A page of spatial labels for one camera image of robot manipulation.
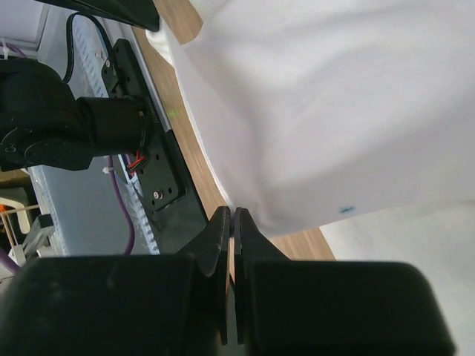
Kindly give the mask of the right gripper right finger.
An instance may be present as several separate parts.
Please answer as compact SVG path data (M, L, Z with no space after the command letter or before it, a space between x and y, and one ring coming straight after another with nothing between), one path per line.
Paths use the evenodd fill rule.
M407 263L291 260L235 212L237 340L247 355L454 355L429 282Z

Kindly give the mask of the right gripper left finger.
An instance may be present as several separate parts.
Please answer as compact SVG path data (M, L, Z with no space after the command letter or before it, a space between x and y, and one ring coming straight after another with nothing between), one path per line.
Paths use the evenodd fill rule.
M1 300L3 355L218 355L227 343L231 213L174 254L51 257Z

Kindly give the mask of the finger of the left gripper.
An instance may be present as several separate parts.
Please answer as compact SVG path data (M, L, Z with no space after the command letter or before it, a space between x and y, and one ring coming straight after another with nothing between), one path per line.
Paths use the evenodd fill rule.
M144 30L160 29L160 15L152 0L39 0L39 2L112 19Z

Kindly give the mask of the white t shirt red print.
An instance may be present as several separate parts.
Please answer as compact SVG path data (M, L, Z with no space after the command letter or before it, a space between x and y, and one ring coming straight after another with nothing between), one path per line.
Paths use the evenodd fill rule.
M226 202L268 235L474 198L472 1L161 1Z

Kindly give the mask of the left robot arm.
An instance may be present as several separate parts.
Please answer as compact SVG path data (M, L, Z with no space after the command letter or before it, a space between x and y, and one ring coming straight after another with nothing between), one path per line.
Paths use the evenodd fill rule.
M87 169L98 156L136 154L145 159L156 109L130 44L111 42L98 26L107 58L102 70L107 96L76 98L69 83L74 69L73 21L111 19L156 31L160 16L152 1L57 1L69 9L67 66L63 75L34 59L1 61L1 169L46 165Z

